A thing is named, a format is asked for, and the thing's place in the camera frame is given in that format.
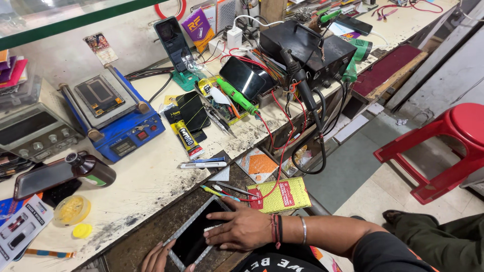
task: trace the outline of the blue separator machine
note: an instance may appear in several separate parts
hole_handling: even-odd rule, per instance
[[[74,87],[59,84],[92,145],[117,162],[165,131],[158,113],[112,65]]]

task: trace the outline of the phone stand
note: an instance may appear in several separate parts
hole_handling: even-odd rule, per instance
[[[195,81],[198,80],[198,77],[194,75],[190,71],[185,71],[182,73],[178,73],[173,71],[173,80],[184,90],[184,91],[191,91],[195,87]]]

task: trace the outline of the white tabletop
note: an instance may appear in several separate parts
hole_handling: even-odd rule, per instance
[[[382,6],[390,2],[378,0],[377,3]],[[441,6],[445,13],[457,4],[457,0],[435,0],[434,3]],[[423,8],[430,6],[426,3],[419,3],[419,5]],[[372,24],[373,30],[384,35],[391,44],[389,48],[384,49],[389,50],[432,23],[443,13],[435,14],[413,8],[400,8],[389,16],[386,23],[376,21],[376,15],[371,17],[371,12],[358,19]],[[374,45],[384,44],[381,38],[371,34],[360,38],[372,41]],[[357,64],[357,71],[362,71],[376,60],[377,58],[370,56],[367,61]],[[209,69],[211,72],[217,72],[220,69],[219,61],[210,62]],[[133,81],[133,86],[145,99],[149,99],[167,79],[168,75],[152,76]],[[329,89],[323,91],[323,94],[327,97],[338,88],[339,84],[333,83]],[[185,92],[171,81],[153,100],[152,105],[157,110],[164,101],[165,95],[183,93]],[[299,104],[291,103],[290,110],[294,118],[302,113]],[[275,103],[263,108],[261,114],[271,131],[275,131],[287,122],[283,112]],[[179,163],[188,161],[188,155],[164,119],[163,125],[166,131],[111,165],[117,173],[117,178],[110,187],[92,188],[89,184],[83,184],[76,192],[77,195],[85,196],[92,205],[90,214],[83,221],[93,227],[89,237],[75,239],[72,236],[74,226],[58,227],[50,223],[30,246],[34,249],[60,252],[78,251],[77,257],[59,259],[25,255],[20,261],[12,262],[5,271],[71,271],[102,252],[111,243],[163,207],[182,199],[185,194],[206,179],[210,175],[206,169],[177,168]],[[234,159],[268,136],[262,122],[257,121],[253,116],[243,118],[231,126],[231,129],[237,135],[237,139],[222,133],[214,125],[205,128],[208,138],[200,143],[205,149],[205,154],[201,158],[210,158],[224,150],[231,159]],[[101,158],[89,140],[85,139],[71,150],[55,156],[48,162],[60,159],[68,152],[80,150],[88,150],[89,153]],[[12,197],[14,183],[15,179],[0,182],[0,199]]]

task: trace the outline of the knob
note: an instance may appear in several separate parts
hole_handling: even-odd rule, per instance
[[[57,136],[55,134],[49,135],[49,140],[51,143],[57,143]]]
[[[60,132],[64,134],[64,137],[69,137],[69,129],[68,128],[63,128]]]
[[[37,151],[40,151],[40,150],[42,150],[42,149],[44,148],[44,146],[42,145],[42,143],[41,143],[41,142],[35,142],[35,143],[33,144],[33,148],[34,148],[35,150],[37,150]]]
[[[27,149],[21,149],[19,151],[20,153],[20,156],[22,156],[22,158],[28,158],[29,157],[29,151]]]
[[[329,88],[329,87],[331,87],[331,83],[326,80],[326,81],[323,82],[323,87]]]

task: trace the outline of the yellow bottle cap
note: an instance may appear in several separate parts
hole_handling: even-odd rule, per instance
[[[89,224],[81,223],[77,225],[72,231],[72,235],[76,238],[87,238],[92,232],[92,226]]]

